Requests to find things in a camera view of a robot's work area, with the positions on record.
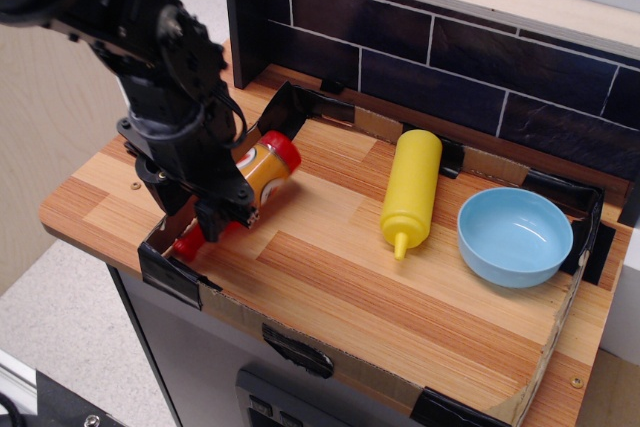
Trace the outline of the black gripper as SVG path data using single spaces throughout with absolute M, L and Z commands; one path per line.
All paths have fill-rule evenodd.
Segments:
M 198 224 L 211 243 L 232 221 L 249 226 L 254 193 L 233 157 L 247 123 L 236 102 L 154 106 L 132 101 L 118 131 L 137 156 L 137 174 L 166 215 L 195 200 Z

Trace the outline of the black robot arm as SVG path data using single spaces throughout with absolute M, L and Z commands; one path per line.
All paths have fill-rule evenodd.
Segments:
M 129 105 L 119 133 L 167 215 L 192 204 L 209 242 L 256 220 L 236 164 L 247 123 L 221 76 L 223 49 L 180 0 L 1 0 L 1 21 L 84 41 L 118 78 Z

